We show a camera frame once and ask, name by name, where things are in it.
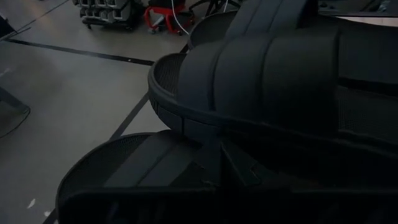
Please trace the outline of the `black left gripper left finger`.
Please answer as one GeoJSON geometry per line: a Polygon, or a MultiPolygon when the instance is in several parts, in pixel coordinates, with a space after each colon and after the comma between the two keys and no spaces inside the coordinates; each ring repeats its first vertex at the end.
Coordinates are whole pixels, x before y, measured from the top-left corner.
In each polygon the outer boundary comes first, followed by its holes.
{"type": "Polygon", "coordinates": [[[174,179],[174,187],[218,187],[221,171],[221,142],[210,139],[204,144],[195,141],[184,141],[178,148],[186,152],[182,171],[174,179]]]}

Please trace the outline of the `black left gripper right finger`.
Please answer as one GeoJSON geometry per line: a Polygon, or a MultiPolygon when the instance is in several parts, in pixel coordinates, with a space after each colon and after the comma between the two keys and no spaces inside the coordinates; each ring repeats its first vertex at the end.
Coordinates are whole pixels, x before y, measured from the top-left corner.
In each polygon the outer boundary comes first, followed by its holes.
{"type": "Polygon", "coordinates": [[[286,176],[267,169],[230,141],[221,143],[221,163],[222,174],[238,187],[276,189],[287,187],[290,182],[286,176]]]}

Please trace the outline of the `black slide with ribbed strap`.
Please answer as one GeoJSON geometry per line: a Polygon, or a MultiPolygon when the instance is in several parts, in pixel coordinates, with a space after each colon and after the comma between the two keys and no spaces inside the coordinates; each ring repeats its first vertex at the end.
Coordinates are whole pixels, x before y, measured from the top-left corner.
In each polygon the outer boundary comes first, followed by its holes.
{"type": "Polygon", "coordinates": [[[316,0],[247,0],[219,40],[158,59],[148,86],[158,117],[193,138],[398,149],[398,27],[316,0]]]}
{"type": "Polygon", "coordinates": [[[237,11],[219,12],[202,19],[191,30],[188,48],[223,39],[236,14],[237,11]]]}

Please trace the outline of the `black slide with plain strap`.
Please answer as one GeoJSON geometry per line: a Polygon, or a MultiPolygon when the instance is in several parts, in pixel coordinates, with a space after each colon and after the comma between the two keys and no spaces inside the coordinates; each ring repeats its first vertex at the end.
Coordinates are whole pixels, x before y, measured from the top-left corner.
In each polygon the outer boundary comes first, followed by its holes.
{"type": "Polygon", "coordinates": [[[83,156],[61,181],[57,200],[102,187],[174,187],[186,152],[178,144],[189,139],[171,131],[121,136],[83,156]]]}

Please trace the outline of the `black office chair base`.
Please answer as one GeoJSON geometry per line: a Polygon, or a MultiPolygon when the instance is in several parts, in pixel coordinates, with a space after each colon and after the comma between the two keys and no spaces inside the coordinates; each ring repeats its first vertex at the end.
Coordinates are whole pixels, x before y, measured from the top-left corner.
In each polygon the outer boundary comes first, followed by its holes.
{"type": "Polygon", "coordinates": [[[194,8],[201,6],[203,4],[207,4],[208,7],[205,11],[204,16],[212,15],[216,12],[223,11],[225,12],[228,6],[233,6],[236,9],[239,9],[242,5],[243,0],[189,0],[194,1],[194,3],[188,7],[188,11],[195,13],[194,8]]]}

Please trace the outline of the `red and black stool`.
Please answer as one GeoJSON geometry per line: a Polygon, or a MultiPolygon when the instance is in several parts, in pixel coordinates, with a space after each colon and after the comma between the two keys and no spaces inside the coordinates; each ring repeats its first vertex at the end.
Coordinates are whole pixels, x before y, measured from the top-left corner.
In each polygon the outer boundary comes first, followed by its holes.
{"type": "Polygon", "coordinates": [[[166,29],[178,35],[189,34],[195,15],[185,10],[186,0],[149,0],[144,20],[151,34],[166,29]]]}

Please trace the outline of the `grey equipment cart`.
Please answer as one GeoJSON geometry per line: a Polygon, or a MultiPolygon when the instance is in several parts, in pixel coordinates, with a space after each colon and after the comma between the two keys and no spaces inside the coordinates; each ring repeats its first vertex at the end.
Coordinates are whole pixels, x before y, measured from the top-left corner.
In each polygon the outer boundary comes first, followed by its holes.
{"type": "Polygon", "coordinates": [[[87,28],[103,26],[131,29],[144,12],[138,0],[71,0],[79,7],[79,16],[87,28]]]}

